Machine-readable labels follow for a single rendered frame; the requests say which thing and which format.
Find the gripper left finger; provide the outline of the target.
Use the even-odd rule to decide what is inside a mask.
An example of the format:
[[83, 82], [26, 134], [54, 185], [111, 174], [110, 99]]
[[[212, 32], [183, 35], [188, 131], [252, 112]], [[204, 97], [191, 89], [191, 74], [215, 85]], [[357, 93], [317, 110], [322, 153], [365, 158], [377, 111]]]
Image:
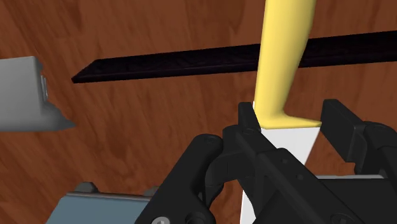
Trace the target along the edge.
[[136, 219], [136, 224], [216, 224], [210, 211], [226, 182], [237, 180], [249, 198], [255, 216], [276, 192], [269, 178], [248, 155], [238, 134], [250, 144], [268, 146], [249, 102], [238, 105], [238, 123], [223, 129], [221, 137], [193, 138], [171, 172]]

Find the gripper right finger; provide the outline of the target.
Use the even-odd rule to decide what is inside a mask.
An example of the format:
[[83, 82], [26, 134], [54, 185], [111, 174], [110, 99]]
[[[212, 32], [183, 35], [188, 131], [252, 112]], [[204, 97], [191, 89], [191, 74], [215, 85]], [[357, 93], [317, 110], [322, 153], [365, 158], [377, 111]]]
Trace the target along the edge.
[[379, 174], [397, 186], [397, 131], [363, 121], [336, 99], [323, 101], [321, 132], [357, 175]]

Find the grey box-shaped object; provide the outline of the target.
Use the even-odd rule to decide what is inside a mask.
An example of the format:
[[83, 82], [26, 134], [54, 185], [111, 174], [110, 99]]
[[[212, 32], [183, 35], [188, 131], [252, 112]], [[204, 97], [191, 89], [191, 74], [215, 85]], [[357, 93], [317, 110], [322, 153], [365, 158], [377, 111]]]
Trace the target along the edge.
[[48, 100], [43, 66], [34, 56], [0, 59], [0, 132], [38, 132], [73, 128]]

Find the yellow-handled white-blade knife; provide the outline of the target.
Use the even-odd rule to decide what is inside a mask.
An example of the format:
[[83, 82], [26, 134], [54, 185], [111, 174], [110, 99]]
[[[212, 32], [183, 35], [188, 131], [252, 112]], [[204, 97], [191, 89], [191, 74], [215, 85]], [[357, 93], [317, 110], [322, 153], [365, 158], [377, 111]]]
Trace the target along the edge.
[[261, 133], [305, 164], [320, 122], [289, 116], [284, 105], [308, 42], [316, 0], [265, 0], [253, 107]]

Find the blue-grey box with grey rim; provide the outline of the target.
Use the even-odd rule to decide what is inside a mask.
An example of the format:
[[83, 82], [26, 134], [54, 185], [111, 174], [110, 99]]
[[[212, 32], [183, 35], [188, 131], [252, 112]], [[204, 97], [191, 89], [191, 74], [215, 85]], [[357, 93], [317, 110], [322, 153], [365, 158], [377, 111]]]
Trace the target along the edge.
[[58, 201], [45, 224], [135, 224], [157, 189], [142, 195], [106, 193], [93, 182], [81, 182]]

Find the black flat bar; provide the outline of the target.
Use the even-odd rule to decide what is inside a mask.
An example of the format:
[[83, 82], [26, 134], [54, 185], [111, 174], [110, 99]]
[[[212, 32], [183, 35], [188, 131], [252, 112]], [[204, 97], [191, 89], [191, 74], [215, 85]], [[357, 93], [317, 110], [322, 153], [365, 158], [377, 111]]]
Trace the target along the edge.
[[[97, 59], [73, 83], [139, 80], [256, 71], [259, 44]], [[312, 38], [299, 66], [324, 67], [397, 61], [397, 30]]]

